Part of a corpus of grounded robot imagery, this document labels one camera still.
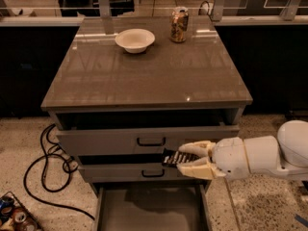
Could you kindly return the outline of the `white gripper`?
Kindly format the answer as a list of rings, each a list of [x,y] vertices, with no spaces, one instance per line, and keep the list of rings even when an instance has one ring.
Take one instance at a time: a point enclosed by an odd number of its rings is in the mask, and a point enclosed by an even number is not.
[[[213,150],[213,162],[208,158]],[[243,179],[249,176],[244,141],[238,137],[219,141],[195,141],[181,145],[178,150],[194,154],[201,159],[190,163],[178,164],[177,169],[191,178],[213,180],[226,177],[228,180]]]

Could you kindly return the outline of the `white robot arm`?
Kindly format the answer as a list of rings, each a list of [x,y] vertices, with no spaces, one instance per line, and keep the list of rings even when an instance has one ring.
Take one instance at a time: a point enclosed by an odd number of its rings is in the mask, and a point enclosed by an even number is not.
[[[252,174],[265,174],[288,180],[308,180],[307,121],[287,121],[275,137],[196,141],[181,145],[179,150],[198,157],[191,163],[177,166],[183,175],[192,178],[237,180]]]

